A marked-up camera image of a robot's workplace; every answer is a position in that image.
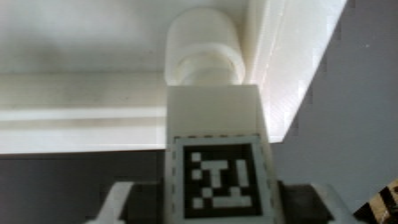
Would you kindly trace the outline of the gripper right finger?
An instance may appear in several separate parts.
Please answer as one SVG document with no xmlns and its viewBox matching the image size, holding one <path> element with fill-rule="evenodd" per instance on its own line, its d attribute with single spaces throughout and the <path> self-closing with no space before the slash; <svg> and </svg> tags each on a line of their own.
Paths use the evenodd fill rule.
<svg viewBox="0 0 398 224">
<path fill-rule="evenodd" d="M 366 224 L 329 185 L 279 183 L 284 224 Z"/>
</svg>

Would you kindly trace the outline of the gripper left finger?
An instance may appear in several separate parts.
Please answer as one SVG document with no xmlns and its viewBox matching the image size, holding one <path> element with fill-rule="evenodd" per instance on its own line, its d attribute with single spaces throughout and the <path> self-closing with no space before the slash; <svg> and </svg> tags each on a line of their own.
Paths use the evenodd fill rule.
<svg viewBox="0 0 398 224">
<path fill-rule="evenodd" d="M 115 182 L 87 224 L 156 224 L 158 182 Z"/>
</svg>

